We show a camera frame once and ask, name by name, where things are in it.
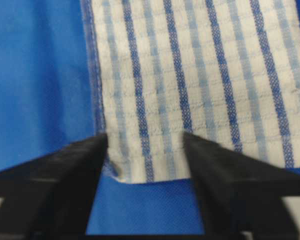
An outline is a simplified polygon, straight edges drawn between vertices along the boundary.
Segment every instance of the checkered cloth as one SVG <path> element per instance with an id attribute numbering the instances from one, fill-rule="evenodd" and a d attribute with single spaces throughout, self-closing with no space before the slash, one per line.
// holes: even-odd
<path id="1" fill-rule="evenodd" d="M 189 177 L 183 131 L 300 167 L 295 0 L 92 0 L 86 14 L 119 181 Z"/>

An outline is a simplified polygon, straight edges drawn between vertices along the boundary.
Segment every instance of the woven fabric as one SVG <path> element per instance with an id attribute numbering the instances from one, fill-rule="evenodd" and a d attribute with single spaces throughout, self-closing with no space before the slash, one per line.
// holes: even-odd
<path id="1" fill-rule="evenodd" d="M 294 0 L 92 0 L 117 179 L 189 176 L 182 131 L 300 167 Z"/>

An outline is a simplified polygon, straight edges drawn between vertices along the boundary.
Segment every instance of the white cloth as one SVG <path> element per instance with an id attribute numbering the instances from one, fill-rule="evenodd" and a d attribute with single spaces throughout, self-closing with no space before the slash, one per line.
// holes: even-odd
<path id="1" fill-rule="evenodd" d="M 92 12 L 119 181 L 188 178 L 184 130 L 300 167 L 295 0 L 92 0 Z"/>

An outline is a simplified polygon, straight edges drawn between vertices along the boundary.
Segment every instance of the blue surface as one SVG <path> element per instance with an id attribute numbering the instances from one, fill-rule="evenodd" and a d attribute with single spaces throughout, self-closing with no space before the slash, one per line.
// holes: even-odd
<path id="1" fill-rule="evenodd" d="M 94 134 L 80 3 L 0 0 L 0 170 Z"/>
<path id="2" fill-rule="evenodd" d="M 201 219 L 192 183 L 118 183 L 103 175 L 88 234 L 200 234 Z"/>
<path id="3" fill-rule="evenodd" d="M 79 1 L 0 0 L 0 170 L 93 135 L 90 96 Z M 126 185 L 103 175 L 87 232 L 203 229 L 190 180 Z"/>

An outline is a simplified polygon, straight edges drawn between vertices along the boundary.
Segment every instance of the fabric texture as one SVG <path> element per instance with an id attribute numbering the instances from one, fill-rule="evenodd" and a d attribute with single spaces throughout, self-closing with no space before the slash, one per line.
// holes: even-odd
<path id="1" fill-rule="evenodd" d="M 187 178 L 182 131 L 300 167 L 294 0 L 92 0 L 117 179 Z"/>

